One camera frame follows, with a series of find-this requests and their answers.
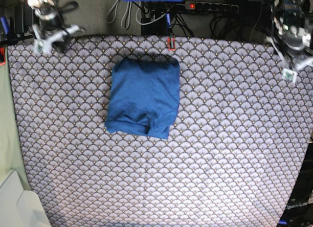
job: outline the white cable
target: white cable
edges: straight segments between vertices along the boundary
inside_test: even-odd
[[[307,66],[310,66],[310,67],[313,66],[313,57],[309,57],[309,58],[305,59],[304,61],[298,63],[295,66],[295,70],[300,71],[300,70],[303,70]]]
[[[278,56],[279,56],[280,59],[282,60],[282,62],[283,62],[283,64],[284,64],[284,67],[288,68],[289,65],[288,65],[288,63],[287,63],[287,61],[286,61],[284,55],[281,53],[281,51],[278,50],[278,48],[277,48],[277,46],[276,46],[276,44],[275,44],[273,38],[272,38],[272,37],[269,37],[268,39],[269,39],[269,41],[271,42],[271,44],[273,45],[273,47],[274,47],[275,51],[277,52]]]
[[[116,0],[115,3],[113,4],[113,6],[108,11],[107,16],[106,16],[107,24],[112,24],[113,22],[115,22],[116,17],[117,17],[117,9],[118,9],[118,5],[119,5],[120,1],[121,0]],[[129,27],[131,26],[132,5],[133,5],[132,2],[127,2],[127,7],[126,7],[125,13],[123,15],[122,21],[121,21],[121,28],[124,30],[129,29]],[[114,11],[114,16],[113,16],[112,20],[109,21],[109,17],[113,11]]]
[[[148,23],[141,23],[140,21],[138,21],[138,13],[139,13],[139,11],[140,11],[140,8],[138,8],[138,10],[137,10],[137,12],[136,12],[136,21],[137,21],[137,23],[138,23],[139,25],[150,25],[150,24],[153,24],[153,23],[159,21],[160,19],[164,18],[165,15],[166,15],[166,14],[164,13],[164,14],[162,14],[159,18],[157,18],[157,19],[155,19],[155,20],[153,20],[153,21],[151,21],[151,22],[148,22]]]

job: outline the blue cloth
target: blue cloth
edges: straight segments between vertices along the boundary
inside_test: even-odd
[[[125,58],[116,64],[107,130],[167,139],[178,114],[179,72],[176,60],[156,63]]]

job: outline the patterned tablecloth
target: patterned tablecloth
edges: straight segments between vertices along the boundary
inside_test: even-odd
[[[181,65],[168,140],[104,128],[111,69]],[[65,55],[9,48],[23,159],[54,227],[275,227],[313,129],[313,72],[282,80],[272,47],[177,38],[73,40]]]

